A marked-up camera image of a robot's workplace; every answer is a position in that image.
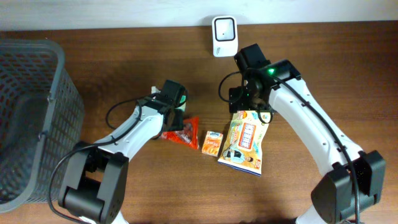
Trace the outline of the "red candy bag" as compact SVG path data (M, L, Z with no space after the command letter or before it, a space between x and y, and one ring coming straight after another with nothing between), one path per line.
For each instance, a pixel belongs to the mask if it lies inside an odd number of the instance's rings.
M198 149L198 122L199 117L197 116L185 119L182 130L163 132L160 138Z

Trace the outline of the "beige wet wipes pack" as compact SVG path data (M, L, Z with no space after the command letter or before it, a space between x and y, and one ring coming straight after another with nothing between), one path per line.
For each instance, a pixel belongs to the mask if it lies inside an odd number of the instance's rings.
M246 110L234 113L218 163L260 176L262 140L270 121L271 114L268 111Z

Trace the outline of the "Kleenex tissue pack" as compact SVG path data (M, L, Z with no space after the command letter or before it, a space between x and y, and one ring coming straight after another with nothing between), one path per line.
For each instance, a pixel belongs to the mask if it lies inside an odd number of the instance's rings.
M150 93L155 95L152 97L153 99L161 100L162 97L160 95L160 92L161 92L161 89L157 88L156 86L151 86ZM185 89L185 91L180 99L180 103L179 103L179 106L177 107L177 109L185 112L186 107L187 107L187 100L188 100L188 90Z

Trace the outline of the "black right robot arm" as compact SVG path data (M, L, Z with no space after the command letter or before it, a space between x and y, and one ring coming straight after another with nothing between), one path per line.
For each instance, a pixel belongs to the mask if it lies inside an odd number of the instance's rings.
M237 110L276 111L312 155L322 176L311 192L311 207L295 223L360 223L360 214L379 203L386 162L365 152L325 113L301 73L289 60L271 63L257 44L234 56L242 75Z

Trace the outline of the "orange juice carton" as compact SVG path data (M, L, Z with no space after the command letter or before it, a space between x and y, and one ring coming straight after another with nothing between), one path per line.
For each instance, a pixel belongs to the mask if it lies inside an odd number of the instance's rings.
M223 141L223 134L207 131L201 152L209 156L217 157Z

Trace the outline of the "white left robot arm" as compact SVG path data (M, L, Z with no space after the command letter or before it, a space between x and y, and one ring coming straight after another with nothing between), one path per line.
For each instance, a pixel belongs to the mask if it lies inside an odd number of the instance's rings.
M75 223L125 223L121 207L129 163L147 141L183 128L187 99L183 85L166 80L160 91L136 99L132 115L112 133L76 144L55 167L67 167L57 201L68 214L53 205L51 211Z

